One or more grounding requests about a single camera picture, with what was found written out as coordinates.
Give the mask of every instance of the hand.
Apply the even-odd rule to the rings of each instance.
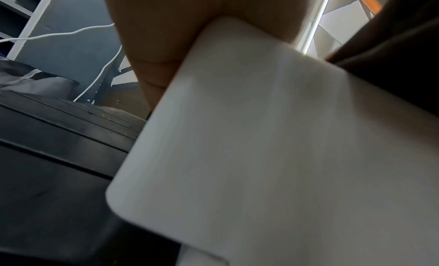
[[[154,109],[192,42],[212,19],[235,16],[292,42],[307,0],[106,0],[139,84]]]

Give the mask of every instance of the brown surface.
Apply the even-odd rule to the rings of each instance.
[[[101,106],[117,108],[142,119],[146,119],[150,112],[150,106],[140,87],[111,91]]]

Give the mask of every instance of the skin crease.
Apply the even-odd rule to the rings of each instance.
[[[152,109],[201,29],[235,16],[285,41],[297,36],[307,0],[106,0]]]

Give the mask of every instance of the white shelf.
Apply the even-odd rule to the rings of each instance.
[[[32,12],[21,7],[20,5],[18,5],[17,3],[14,3],[10,0],[0,0],[0,5],[5,7],[6,9],[9,9],[25,18],[31,18],[32,16]]]
[[[0,32],[0,39],[9,39],[11,36],[6,35],[5,33]]]

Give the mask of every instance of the orange strip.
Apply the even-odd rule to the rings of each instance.
[[[378,0],[362,0],[366,6],[374,13],[378,14],[381,9],[383,8],[383,5],[381,5]]]

